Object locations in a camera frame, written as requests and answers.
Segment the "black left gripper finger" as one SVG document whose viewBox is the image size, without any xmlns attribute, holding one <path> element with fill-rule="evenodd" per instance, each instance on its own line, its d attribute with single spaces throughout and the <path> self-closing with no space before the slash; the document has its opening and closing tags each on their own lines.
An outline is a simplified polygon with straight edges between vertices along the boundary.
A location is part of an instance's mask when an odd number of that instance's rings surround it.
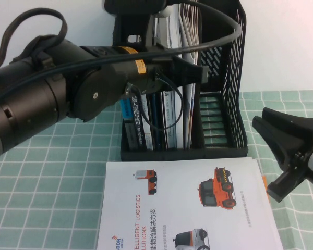
<svg viewBox="0 0 313 250">
<path fill-rule="evenodd" d="M 209 81 L 209 67 L 192 64 L 173 57 L 173 82 L 175 84 L 205 84 Z"/>
</svg>

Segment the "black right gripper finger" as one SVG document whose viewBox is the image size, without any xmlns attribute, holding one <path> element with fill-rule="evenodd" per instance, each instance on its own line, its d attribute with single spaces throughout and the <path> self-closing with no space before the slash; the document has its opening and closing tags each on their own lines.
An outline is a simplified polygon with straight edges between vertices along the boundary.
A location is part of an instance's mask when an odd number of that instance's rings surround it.
<svg viewBox="0 0 313 250">
<path fill-rule="evenodd" d="M 292 157 L 300 148 L 300 139 L 289 134 L 290 115 L 265 107 L 262 116 L 252 119 L 253 128 L 273 152 L 280 167 L 289 167 Z"/>
<path fill-rule="evenodd" d="M 290 168 L 268 185 L 267 194 L 280 203 L 311 174 L 308 168 Z"/>
</svg>

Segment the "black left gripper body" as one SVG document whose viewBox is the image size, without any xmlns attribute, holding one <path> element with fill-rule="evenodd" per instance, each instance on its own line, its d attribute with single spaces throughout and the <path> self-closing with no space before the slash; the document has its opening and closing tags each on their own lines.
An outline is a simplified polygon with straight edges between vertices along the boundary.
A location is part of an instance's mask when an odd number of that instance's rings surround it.
<svg viewBox="0 0 313 250">
<path fill-rule="evenodd" d="M 175 90 L 176 84 L 172 79 L 173 56 L 153 57 L 144 62 L 147 65 L 147 83 L 142 88 L 143 93 Z"/>
</svg>

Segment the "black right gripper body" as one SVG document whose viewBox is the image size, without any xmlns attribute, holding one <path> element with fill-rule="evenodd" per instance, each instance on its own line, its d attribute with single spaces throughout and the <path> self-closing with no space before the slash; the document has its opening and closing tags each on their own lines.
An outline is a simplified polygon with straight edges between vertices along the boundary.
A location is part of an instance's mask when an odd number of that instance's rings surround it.
<svg viewBox="0 0 313 250">
<path fill-rule="evenodd" d="M 305 168 L 313 155 L 313 118 L 291 119 L 291 141 L 289 167 Z"/>
</svg>

